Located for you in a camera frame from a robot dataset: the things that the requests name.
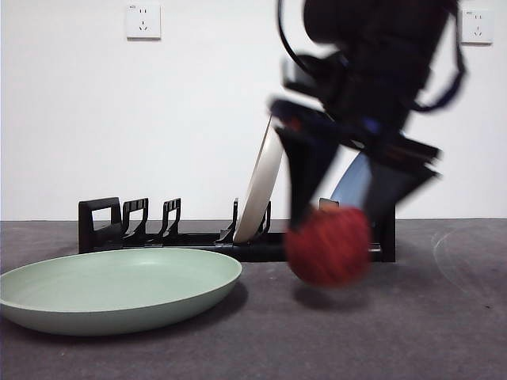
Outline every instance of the red yarn ball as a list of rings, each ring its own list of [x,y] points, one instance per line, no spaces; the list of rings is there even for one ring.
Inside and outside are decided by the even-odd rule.
[[[302,281],[339,287],[368,269],[370,226],[357,208],[326,206],[287,231],[284,245],[289,267]]]

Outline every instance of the black dish rack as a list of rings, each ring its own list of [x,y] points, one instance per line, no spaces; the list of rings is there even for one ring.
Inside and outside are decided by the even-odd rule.
[[[321,199],[322,202],[333,202]],[[110,224],[95,228],[93,211],[111,209]],[[142,211],[139,225],[129,231],[130,214]],[[175,212],[174,220],[170,213]],[[234,200],[232,220],[226,229],[211,233],[182,233],[179,231],[181,217],[181,198],[172,199],[163,204],[162,225],[157,233],[147,232],[148,198],[131,200],[123,204],[123,219],[120,200],[117,197],[92,199],[79,202],[78,238],[79,252],[90,253],[110,249],[181,247],[204,249],[222,253],[243,262],[285,261],[284,233],[272,232],[271,202],[255,236],[245,244],[233,242],[238,222],[238,199]],[[372,261],[395,261],[395,211],[382,222],[372,227],[373,242],[370,247]]]

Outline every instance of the electrical outlet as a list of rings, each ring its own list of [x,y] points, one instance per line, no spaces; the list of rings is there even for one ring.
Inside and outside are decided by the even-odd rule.
[[[141,2],[128,5],[125,29],[129,39],[160,39],[160,4]]]
[[[461,42],[463,44],[492,44],[494,14],[491,9],[461,11]]]

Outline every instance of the green plate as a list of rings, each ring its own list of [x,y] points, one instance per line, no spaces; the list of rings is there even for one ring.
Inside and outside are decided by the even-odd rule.
[[[197,249],[124,249],[41,261],[0,277],[2,315],[45,333],[100,336],[182,321],[233,288],[242,266]]]

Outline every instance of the gray table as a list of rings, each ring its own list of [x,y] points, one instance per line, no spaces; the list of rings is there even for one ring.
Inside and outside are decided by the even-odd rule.
[[[506,379],[507,221],[397,221],[397,236],[398,262],[353,286],[246,263],[219,305],[149,332],[51,336],[2,319],[2,379]],[[76,237],[76,222],[3,222],[2,272],[76,253]]]

